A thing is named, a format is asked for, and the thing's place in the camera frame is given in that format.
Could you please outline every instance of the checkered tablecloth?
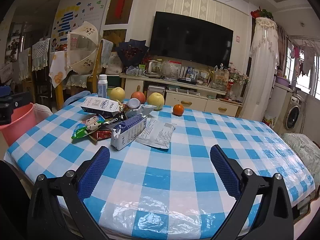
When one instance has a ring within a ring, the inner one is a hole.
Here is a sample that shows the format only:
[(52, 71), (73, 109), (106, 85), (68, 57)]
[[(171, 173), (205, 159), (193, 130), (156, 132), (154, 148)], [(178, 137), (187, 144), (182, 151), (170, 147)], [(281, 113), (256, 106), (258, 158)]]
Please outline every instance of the checkered tablecloth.
[[(121, 151), (110, 139), (94, 145), (89, 138), (71, 143), (75, 125), (88, 116), (84, 98), (53, 114), (8, 149), (34, 182), (43, 173), (62, 176), (93, 157), (100, 146), (110, 149), (110, 162), (85, 205), (108, 233), (153, 239), (199, 239), (214, 235), (235, 203), (226, 192), (210, 159), (218, 144), (229, 158), (257, 174), (283, 175), (292, 206), (315, 189), (313, 178), (297, 155), (265, 124), (172, 107), (150, 117), (176, 123), (170, 149), (162, 151), (132, 142)], [(247, 230), (259, 207), (257, 197), (244, 225)]]

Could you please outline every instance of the tangerine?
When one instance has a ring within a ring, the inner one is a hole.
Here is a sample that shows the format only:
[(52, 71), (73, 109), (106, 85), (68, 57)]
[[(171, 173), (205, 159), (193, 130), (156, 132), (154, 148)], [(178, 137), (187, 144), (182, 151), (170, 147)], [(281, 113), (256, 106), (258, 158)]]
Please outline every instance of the tangerine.
[(172, 113), (177, 116), (182, 116), (184, 112), (183, 105), (175, 105), (172, 109)]

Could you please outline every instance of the wooden handle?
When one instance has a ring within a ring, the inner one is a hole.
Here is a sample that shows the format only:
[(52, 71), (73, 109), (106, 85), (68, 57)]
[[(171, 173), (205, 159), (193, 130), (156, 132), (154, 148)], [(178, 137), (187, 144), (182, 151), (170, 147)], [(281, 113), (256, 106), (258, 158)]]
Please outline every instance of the wooden handle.
[(181, 101), (181, 103), (184, 104), (184, 105), (189, 105), (189, 106), (192, 105), (192, 102), (188, 102), (188, 101)]

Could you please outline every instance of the bottle cap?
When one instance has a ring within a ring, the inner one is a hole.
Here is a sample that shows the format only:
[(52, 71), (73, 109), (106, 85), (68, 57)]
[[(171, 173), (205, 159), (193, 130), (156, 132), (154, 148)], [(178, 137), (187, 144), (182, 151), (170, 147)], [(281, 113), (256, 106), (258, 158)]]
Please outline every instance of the bottle cap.
[(128, 102), (127, 102), (127, 105), (130, 107), (130, 108), (137, 108), (140, 106), (140, 101), (139, 99), (137, 98), (131, 98)]
[(106, 79), (107, 79), (107, 75), (105, 75), (105, 74), (101, 74), (99, 76), (99, 80), (106, 80)]

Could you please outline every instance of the flat screen tv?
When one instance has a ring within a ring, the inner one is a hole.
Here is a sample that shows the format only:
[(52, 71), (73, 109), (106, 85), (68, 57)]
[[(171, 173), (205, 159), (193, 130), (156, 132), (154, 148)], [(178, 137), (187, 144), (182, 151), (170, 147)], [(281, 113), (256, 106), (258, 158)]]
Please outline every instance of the flat screen tv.
[(156, 12), (150, 53), (209, 66), (228, 65), (233, 31), (197, 18)]

